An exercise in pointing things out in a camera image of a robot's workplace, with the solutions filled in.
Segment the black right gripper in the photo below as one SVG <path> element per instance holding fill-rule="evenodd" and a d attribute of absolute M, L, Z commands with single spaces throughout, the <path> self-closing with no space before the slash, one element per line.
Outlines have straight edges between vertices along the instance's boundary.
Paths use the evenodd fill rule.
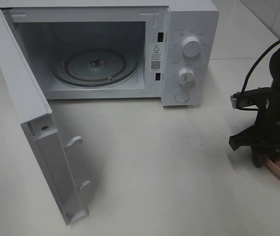
<path fill-rule="evenodd" d="M 255 133 L 230 136 L 228 143 L 232 150 L 251 147 L 252 161 L 260 168 L 267 160 L 275 163 L 280 151 L 280 88 L 253 89 L 251 102 L 258 107 Z"/>

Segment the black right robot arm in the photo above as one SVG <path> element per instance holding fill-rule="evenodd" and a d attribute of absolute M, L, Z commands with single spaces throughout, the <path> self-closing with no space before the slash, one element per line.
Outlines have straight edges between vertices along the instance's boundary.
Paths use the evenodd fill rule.
<path fill-rule="evenodd" d="M 280 156 L 280 48 L 271 56 L 269 70 L 273 78 L 270 87 L 238 92 L 230 97 L 234 109 L 257 107 L 254 124 L 229 138 L 233 150 L 251 148 L 252 161 L 257 168 L 266 159 L 275 162 Z"/>

